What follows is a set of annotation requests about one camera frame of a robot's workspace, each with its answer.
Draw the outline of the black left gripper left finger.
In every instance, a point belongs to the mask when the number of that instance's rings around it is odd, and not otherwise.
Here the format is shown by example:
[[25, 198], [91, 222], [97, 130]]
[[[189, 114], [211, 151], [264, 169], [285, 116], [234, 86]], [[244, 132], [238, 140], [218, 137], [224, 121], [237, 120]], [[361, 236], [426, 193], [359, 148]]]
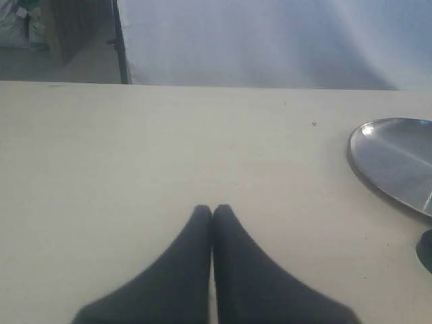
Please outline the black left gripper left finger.
[[198, 205], [165, 252], [114, 292], [84, 306], [74, 323], [208, 323], [210, 208]]

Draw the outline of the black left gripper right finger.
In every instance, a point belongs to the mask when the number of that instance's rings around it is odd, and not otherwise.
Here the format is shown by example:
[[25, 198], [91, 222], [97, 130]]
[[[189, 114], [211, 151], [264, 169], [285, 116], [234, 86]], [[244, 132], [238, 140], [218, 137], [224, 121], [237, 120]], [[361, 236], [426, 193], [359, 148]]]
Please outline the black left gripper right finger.
[[347, 306], [308, 287], [274, 262], [234, 211], [213, 214], [213, 266], [220, 323], [358, 323]]

